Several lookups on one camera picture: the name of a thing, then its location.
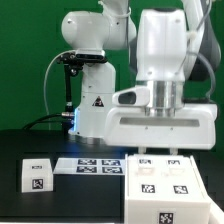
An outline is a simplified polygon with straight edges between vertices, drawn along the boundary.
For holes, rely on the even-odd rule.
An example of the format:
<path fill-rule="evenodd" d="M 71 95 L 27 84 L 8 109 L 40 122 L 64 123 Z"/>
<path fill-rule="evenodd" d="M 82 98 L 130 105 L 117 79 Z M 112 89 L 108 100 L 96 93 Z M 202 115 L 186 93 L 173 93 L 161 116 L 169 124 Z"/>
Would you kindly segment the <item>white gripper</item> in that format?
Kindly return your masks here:
<path fill-rule="evenodd" d="M 108 145 L 125 147 L 210 150 L 216 142 L 215 104 L 185 104 L 172 117 L 151 117 L 143 108 L 115 107 L 108 113 L 104 140 Z M 138 149 L 147 154 L 146 148 Z"/>

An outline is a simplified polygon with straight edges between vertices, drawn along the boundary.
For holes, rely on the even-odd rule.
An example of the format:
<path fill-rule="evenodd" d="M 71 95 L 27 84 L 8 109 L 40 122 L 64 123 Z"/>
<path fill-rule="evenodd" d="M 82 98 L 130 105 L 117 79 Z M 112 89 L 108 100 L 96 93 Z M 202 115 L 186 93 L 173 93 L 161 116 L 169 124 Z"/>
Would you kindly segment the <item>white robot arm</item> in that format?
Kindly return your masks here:
<path fill-rule="evenodd" d="M 214 146 L 216 104 L 183 96 L 186 81 L 212 79 L 220 63 L 212 0 L 181 1 L 180 9 L 145 9 L 139 22 L 129 0 L 100 0 L 100 13 L 64 17 L 69 65 L 83 74 L 72 139 L 141 151 Z"/>

